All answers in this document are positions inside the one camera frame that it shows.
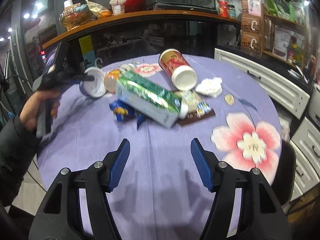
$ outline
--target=blue gripper pad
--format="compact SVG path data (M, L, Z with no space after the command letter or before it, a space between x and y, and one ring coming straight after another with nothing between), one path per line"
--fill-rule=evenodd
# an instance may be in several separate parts
M120 149L119 155L110 170L109 183L107 186L108 192L112 192L113 189L118 186L122 176L122 172L127 163L129 153L130 143L128 140L126 140L123 147Z
M198 145L197 139L191 141L191 155L196 164L203 186L205 186L210 192L213 191L212 172L202 154L202 147Z

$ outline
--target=red canister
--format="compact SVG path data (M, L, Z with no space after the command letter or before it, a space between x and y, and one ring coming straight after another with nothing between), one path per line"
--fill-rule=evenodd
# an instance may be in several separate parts
M180 91L188 91L197 84L197 75L182 54L176 49L167 49L159 57L159 65Z
M228 2L225 0L219 0L219 15L228 18Z

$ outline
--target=blue snack wrapper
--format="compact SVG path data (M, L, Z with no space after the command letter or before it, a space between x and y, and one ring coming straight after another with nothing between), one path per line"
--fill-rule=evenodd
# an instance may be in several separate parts
M126 103L115 100L109 104L110 110L113 111L116 117L116 121L127 121L137 117L137 129L146 120L146 116L137 112L132 106Z

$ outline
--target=human arm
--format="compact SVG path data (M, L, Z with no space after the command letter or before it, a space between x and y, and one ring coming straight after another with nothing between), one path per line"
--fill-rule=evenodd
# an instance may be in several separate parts
M36 116L41 101L56 98L56 91L37 91L26 102L21 114L10 119L0 132L0 201L12 203L19 192L23 176L36 154L41 138L36 138ZM52 110L57 115L56 103Z

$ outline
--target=drawer handle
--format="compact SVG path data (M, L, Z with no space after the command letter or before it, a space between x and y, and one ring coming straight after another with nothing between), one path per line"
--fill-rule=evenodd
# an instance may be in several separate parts
M296 173L297 173L300 177L302 177L304 174L303 174L303 173L301 174L301 173L298 171L297 166L298 166L298 165L296 164Z
M255 75L253 75L252 73L250 73L250 71L249 70L247 70L247 73L250 75L250 76L252 76L253 78L257 78L257 79L261 79L261 76L255 76Z
M314 152L314 154L318 157L318 158L320 158L320 156L316 153L316 151L315 151L315 146L313 145L313 147L312 147L312 150L313 150L313 152Z

